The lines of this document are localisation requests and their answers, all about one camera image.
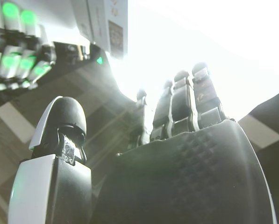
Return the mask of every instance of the green led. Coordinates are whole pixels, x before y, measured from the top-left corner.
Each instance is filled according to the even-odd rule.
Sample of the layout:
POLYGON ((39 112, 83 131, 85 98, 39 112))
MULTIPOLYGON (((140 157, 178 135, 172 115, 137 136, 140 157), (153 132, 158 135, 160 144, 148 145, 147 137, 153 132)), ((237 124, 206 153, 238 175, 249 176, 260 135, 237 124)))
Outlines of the green led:
POLYGON ((39 68, 39 67, 37 67, 37 68, 35 68, 35 74, 37 74, 37 75, 41 75, 41 74, 43 74, 45 72, 45 69, 42 69, 42 68, 39 68))
POLYGON ((34 64, 34 61, 31 59, 22 59, 20 67, 23 69, 31 69, 34 64))
POLYGON ((36 23, 36 15, 28 10, 25 10, 21 13, 21 20, 27 24, 35 24, 36 23))
POLYGON ((102 58, 102 57, 99 57, 99 58, 97 59, 97 63, 103 64, 103 58, 102 58))
POLYGON ((6 56, 3 58, 3 64, 5 67, 12 67, 14 65, 14 58, 13 57, 10 57, 10 56, 6 56))
POLYGON ((10 2, 6 2, 2 7, 3 14, 7 17, 16 17, 19 14, 19 8, 10 2))

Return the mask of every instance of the robotic hand with green lights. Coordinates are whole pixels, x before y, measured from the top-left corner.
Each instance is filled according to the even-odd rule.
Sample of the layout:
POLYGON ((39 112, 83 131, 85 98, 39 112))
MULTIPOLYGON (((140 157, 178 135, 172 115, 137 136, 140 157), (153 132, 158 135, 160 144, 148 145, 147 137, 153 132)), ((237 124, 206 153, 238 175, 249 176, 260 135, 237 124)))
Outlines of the robotic hand with green lights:
POLYGON ((0 4, 0 91, 36 88, 55 61, 54 44, 36 15, 11 2, 0 4))

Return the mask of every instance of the robotic hand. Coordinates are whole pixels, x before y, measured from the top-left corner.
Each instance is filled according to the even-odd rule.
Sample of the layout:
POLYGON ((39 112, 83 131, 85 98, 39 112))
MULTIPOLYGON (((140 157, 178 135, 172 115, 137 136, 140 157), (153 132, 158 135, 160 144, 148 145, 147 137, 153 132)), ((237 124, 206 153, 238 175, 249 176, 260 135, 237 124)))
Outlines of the robotic hand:
POLYGON ((80 104, 45 110, 19 166, 9 224, 276 224, 267 181, 242 128, 225 116, 205 63, 164 85, 155 113, 137 96, 130 149, 118 154, 92 213, 80 104))
POLYGON ((0 7, 0 91, 36 88, 37 80, 55 62, 54 44, 44 27, 37 24, 36 15, 4 2, 0 7))

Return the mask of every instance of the bright white light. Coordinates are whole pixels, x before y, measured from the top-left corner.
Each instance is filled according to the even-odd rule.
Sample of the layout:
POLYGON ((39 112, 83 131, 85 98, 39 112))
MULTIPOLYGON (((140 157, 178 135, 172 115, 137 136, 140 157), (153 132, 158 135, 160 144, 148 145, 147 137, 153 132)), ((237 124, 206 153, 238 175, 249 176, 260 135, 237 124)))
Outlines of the bright white light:
POLYGON ((128 58, 110 63, 129 98, 200 61, 237 120, 279 93, 279 0, 130 0, 128 14, 128 58))

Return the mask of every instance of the textured palm pad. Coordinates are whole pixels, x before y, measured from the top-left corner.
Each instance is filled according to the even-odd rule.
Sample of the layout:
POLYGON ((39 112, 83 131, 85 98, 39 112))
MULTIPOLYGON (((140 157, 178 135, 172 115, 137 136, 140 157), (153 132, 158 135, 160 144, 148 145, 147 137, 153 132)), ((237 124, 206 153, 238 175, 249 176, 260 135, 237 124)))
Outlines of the textured palm pad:
POLYGON ((275 224, 263 171, 230 120, 117 157, 91 224, 275 224))

